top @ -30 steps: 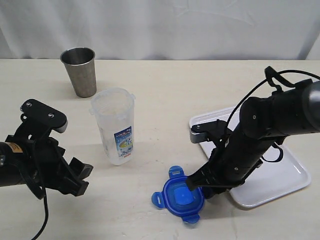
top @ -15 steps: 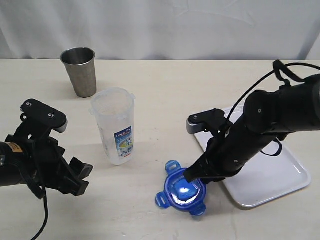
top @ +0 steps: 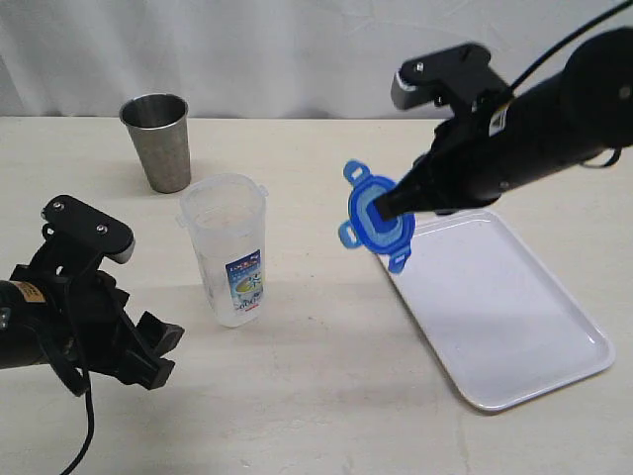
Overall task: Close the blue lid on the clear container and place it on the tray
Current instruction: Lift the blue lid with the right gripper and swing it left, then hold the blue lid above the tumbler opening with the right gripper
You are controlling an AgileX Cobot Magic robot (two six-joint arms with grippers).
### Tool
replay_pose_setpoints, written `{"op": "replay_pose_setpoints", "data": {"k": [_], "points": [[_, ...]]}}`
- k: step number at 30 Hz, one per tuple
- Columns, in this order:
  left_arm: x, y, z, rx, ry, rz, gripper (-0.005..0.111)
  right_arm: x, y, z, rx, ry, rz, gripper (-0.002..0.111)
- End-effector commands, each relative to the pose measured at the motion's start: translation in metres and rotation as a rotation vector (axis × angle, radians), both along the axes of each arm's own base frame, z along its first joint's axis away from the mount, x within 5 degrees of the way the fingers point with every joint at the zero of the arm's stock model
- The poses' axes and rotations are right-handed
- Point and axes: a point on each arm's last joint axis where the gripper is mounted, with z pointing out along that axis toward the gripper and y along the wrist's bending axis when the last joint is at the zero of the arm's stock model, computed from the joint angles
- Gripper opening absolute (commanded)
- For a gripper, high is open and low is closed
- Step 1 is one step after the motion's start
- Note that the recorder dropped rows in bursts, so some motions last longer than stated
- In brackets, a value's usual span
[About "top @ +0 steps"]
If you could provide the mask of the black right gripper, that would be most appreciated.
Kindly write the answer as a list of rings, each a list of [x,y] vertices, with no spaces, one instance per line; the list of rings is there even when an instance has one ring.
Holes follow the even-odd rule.
[[[440,124],[430,150],[414,162],[423,169],[422,182],[411,171],[378,198],[383,220],[411,213],[451,215],[495,203],[505,192],[506,180],[494,170],[489,127],[504,106],[483,106]]]

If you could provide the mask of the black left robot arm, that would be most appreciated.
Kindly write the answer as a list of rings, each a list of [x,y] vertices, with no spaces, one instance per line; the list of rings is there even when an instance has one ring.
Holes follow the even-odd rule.
[[[150,312],[133,322],[129,293],[101,270],[101,256],[33,259],[1,283],[1,366],[47,364],[75,396],[91,372],[147,390],[165,385],[182,327]]]

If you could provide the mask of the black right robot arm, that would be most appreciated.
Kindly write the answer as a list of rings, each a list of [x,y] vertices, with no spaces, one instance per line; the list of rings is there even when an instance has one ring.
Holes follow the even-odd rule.
[[[632,144],[632,31],[582,43],[563,70],[515,95],[469,43],[405,61],[392,83],[401,110],[434,103],[451,119],[395,188],[375,201],[405,213],[484,208],[504,193]]]

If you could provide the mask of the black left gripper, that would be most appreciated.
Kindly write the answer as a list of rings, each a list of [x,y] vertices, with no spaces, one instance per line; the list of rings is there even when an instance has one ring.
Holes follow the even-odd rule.
[[[125,311],[130,294],[99,265],[94,251],[64,259],[45,249],[15,267],[7,280],[7,367],[47,365],[64,384],[86,384],[97,372],[163,387],[175,363],[161,357],[185,330],[150,312],[134,324]]]

